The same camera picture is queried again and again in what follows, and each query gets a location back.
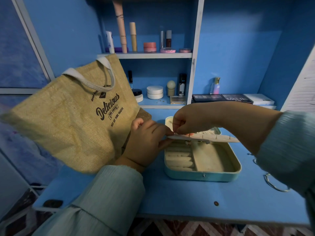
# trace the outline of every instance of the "jewelry box compartment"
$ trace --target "jewelry box compartment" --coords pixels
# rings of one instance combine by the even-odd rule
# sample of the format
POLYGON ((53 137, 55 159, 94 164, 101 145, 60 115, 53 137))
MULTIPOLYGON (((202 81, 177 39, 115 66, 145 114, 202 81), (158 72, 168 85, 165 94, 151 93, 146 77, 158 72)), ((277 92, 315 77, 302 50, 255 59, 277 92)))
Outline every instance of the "jewelry box compartment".
MULTIPOLYGON (((165 124, 172 124, 168 117, 165 124)), ((221 133, 211 129, 204 134, 221 133)), ((164 150, 165 173, 174 179, 230 182, 238 177, 242 166, 229 143, 175 140, 164 150)))

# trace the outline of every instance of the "blue desk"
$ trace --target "blue desk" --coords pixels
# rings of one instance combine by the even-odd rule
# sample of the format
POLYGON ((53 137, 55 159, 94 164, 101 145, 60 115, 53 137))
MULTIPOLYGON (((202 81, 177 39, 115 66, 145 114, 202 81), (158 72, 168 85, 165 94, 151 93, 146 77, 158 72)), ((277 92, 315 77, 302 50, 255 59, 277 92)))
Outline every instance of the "blue desk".
MULTIPOLYGON (((152 119, 164 123, 177 109, 146 109, 152 119)), ((225 129, 222 134, 230 135, 225 129)), ((231 147, 242 164, 242 171, 234 182, 201 182, 173 180, 163 171, 163 153, 143 173, 146 195, 138 216, 163 219, 180 219, 233 223, 279 223, 309 225, 304 199, 295 191, 279 192, 266 184, 254 157, 241 143, 231 147)), ((42 204, 48 199, 61 199, 62 207, 73 201, 93 179, 68 167, 46 188, 33 207, 45 210, 42 204)), ((277 186, 283 184, 270 178, 277 186)))

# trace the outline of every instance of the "light blue sleeve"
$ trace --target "light blue sleeve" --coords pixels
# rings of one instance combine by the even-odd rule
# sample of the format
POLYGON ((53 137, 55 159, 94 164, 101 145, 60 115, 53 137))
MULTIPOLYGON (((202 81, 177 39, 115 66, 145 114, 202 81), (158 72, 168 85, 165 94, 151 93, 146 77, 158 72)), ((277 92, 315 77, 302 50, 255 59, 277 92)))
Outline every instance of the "light blue sleeve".
POLYGON ((315 114, 285 112, 257 154, 257 164, 306 199, 315 230, 315 114))
POLYGON ((145 189, 143 178, 126 166, 104 166, 85 191, 49 218, 33 236, 127 235, 145 189))

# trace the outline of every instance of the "white window shutter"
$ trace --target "white window shutter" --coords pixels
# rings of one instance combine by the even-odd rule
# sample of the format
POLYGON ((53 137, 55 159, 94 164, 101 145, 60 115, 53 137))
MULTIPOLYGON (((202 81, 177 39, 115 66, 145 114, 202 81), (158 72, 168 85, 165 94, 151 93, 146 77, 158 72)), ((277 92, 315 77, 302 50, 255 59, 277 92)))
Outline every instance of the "white window shutter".
POLYGON ((315 113, 315 47, 281 108, 288 110, 315 113))

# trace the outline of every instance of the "pink compact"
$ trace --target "pink compact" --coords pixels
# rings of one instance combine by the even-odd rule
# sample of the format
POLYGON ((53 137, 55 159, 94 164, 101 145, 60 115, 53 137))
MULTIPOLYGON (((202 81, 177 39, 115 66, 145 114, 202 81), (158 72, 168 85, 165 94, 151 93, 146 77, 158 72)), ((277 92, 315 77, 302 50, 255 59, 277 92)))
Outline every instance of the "pink compact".
POLYGON ((162 48, 160 50, 161 53, 175 53, 176 50, 175 49, 172 49, 172 48, 162 48))
POLYGON ((143 52, 144 53, 156 53, 157 45, 155 42, 144 42, 143 43, 143 52))
POLYGON ((179 53, 191 53, 191 49, 179 49, 179 53))

